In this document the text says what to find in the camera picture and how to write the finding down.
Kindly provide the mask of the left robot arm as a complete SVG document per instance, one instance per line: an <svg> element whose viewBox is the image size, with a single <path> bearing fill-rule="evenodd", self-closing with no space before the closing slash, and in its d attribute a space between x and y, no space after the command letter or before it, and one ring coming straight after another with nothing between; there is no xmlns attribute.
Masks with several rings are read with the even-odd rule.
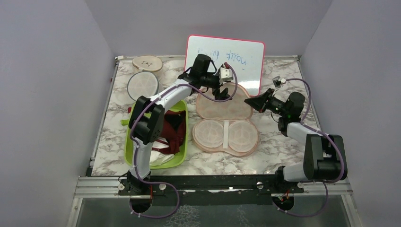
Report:
<svg viewBox="0 0 401 227"><path fill-rule="evenodd" d="M152 146L162 133L166 111L193 93L205 96L201 87L212 90L211 101L222 103L233 99L228 89L220 89L223 79L217 68L213 72L209 71L210 65L214 65L214 61L209 56L198 54L193 65L179 75L173 85L150 98L140 96L137 99L128 124L134 152L131 168L127 172L127 182L135 193L143 194L148 190L146 177L150 174Z"/></svg>

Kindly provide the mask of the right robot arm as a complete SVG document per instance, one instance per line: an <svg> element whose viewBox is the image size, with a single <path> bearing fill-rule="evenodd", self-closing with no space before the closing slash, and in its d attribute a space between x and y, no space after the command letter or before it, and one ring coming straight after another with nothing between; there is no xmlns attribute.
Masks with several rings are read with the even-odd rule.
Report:
<svg viewBox="0 0 401 227"><path fill-rule="evenodd" d="M266 110L278 114L278 130L305 146L302 163L282 168L282 175L273 179L273 187L278 192L285 192L292 182L327 181L336 182L347 177L343 138L340 135L324 135L301 124L301 112L305 96L292 92L285 102L273 95L268 89L259 96L245 99L245 103L254 110L263 113Z"/></svg>

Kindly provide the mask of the dark red bra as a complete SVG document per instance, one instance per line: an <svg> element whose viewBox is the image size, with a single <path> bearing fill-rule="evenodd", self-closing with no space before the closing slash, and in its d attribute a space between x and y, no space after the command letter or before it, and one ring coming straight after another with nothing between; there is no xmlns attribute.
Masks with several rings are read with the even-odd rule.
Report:
<svg viewBox="0 0 401 227"><path fill-rule="evenodd" d="M164 115L163 130L160 138L166 140L167 148L159 149L165 155L175 155L180 151L186 136L186 111L173 112L168 110Z"/></svg>

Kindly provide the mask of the floral mesh laundry bag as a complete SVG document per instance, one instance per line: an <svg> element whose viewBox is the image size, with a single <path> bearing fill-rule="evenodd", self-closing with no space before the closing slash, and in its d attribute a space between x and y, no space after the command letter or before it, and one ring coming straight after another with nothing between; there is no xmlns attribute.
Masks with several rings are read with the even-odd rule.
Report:
<svg viewBox="0 0 401 227"><path fill-rule="evenodd" d="M209 153L225 152L244 157L253 153L258 145L257 127L250 119L253 109L244 100L250 95L241 85L225 83L232 100L218 103L198 94L196 112L201 121L192 129L192 136L199 149Z"/></svg>

